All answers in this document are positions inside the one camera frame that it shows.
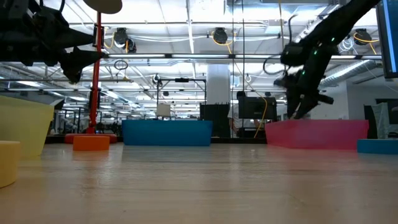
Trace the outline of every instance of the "pink bin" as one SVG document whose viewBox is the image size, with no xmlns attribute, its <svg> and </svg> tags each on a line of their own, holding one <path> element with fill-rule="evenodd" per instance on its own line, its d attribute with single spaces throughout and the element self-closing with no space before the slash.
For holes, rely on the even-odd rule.
<svg viewBox="0 0 398 224">
<path fill-rule="evenodd" d="M 356 150 L 368 136 L 367 120 L 289 120 L 265 125 L 267 142 L 294 149 Z"/>
</svg>

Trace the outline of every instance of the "workstation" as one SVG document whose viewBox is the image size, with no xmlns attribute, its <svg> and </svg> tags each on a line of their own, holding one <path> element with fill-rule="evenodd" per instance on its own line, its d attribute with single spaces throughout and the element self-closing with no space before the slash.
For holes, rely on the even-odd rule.
<svg viewBox="0 0 398 224">
<path fill-rule="evenodd" d="M 398 218 L 395 1 L 0 5 L 0 223 Z"/>
</svg>

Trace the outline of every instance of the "white column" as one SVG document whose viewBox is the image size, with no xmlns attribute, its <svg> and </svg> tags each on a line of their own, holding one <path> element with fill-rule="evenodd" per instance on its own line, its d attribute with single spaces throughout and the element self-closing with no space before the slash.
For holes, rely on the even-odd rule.
<svg viewBox="0 0 398 224">
<path fill-rule="evenodd" d="M 231 102 L 229 64 L 207 65 L 207 104 Z"/>
</svg>

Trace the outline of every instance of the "yellow block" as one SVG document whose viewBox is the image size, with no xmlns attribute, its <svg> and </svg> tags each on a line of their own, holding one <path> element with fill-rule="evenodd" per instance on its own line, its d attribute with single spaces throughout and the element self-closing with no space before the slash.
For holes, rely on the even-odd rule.
<svg viewBox="0 0 398 224">
<path fill-rule="evenodd" d="M 19 142 L 0 141 L 0 188 L 17 180 L 20 152 Z"/>
<path fill-rule="evenodd" d="M 0 96 L 0 141 L 19 141 L 21 156 L 41 155 L 54 107 Z"/>
</svg>

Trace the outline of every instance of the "teal bin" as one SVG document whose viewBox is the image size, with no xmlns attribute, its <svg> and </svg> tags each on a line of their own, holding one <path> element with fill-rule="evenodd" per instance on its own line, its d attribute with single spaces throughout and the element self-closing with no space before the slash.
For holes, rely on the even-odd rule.
<svg viewBox="0 0 398 224">
<path fill-rule="evenodd" d="M 127 146 L 209 146 L 212 121 L 122 121 Z"/>
</svg>

